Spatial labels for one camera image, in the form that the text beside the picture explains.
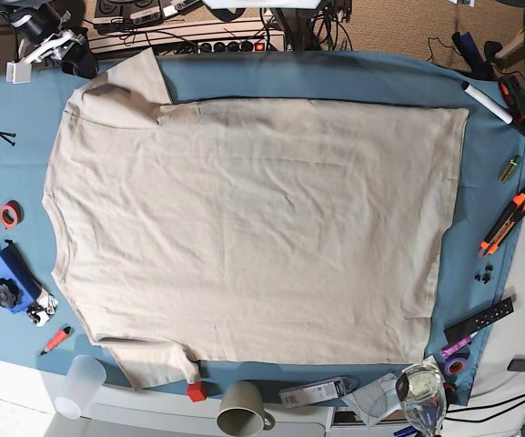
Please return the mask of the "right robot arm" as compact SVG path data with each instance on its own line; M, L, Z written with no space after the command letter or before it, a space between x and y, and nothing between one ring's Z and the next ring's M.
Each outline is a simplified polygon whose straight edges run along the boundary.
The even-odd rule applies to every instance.
M0 17L11 26L15 59L6 65L6 80L15 85L31 80L32 67L46 60L72 76L92 79L98 66L87 29L67 24L71 14L59 14L50 1L0 1Z

